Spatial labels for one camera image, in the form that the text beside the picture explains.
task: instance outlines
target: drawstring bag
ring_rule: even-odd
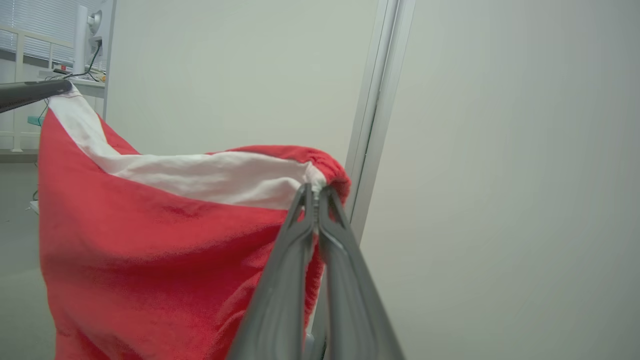
[[[59,360],[224,359],[296,190],[331,185],[344,202],[350,186],[306,147],[138,154],[76,89],[51,98],[39,171]],[[322,271],[316,249],[305,322]]]

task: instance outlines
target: gray floor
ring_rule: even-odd
[[[38,262],[32,163],[0,163],[0,359],[54,357],[55,329]]]

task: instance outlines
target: cable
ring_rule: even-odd
[[[82,75],[89,74],[89,71],[91,71],[91,67],[93,66],[93,62],[95,61],[95,58],[98,56],[98,53],[100,52],[100,48],[101,47],[102,47],[102,42],[99,42],[98,43],[98,48],[95,50],[95,54],[93,54],[93,59],[91,59],[91,64],[89,64],[89,70],[83,72],[82,74],[73,74],[73,73],[71,73],[71,74],[68,74],[68,75],[64,75],[62,78],[63,79],[67,79],[67,78],[71,78],[72,76],[82,76]]]
[[[38,117],[38,125],[40,127],[42,127],[42,114],[44,114],[44,112],[47,111],[47,109],[49,108],[49,101],[47,101],[47,99],[44,99],[44,103],[47,106],[44,107],[44,110],[42,110],[42,112],[40,113],[40,116]]]
[[[36,160],[36,162],[33,163],[34,165],[36,165],[36,168],[38,167],[38,160]],[[38,201],[38,199],[36,198],[36,195],[38,195],[38,190],[36,190],[35,193],[33,193],[33,195],[31,196],[31,199],[33,199],[33,201]]]

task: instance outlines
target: white fabric lining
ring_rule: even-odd
[[[288,209],[297,189],[326,186],[310,161],[299,163],[253,152],[213,155],[121,155],[109,143],[98,115],[74,87],[54,96],[49,107],[77,146],[113,176],[174,195],[230,205]]]

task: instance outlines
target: window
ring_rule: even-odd
[[[101,0],[0,0],[0,24],[73,44],[77,6],[79,4],[86,6],[91,14],[101,2]],[[1,50],[15,52],[16,41],[15,34],[0,31]],[[24,42],[24,54],[49,59],[49,43],[27,38]],[[73,57],[73,49],[54,45],[54,60],[71,64]]]

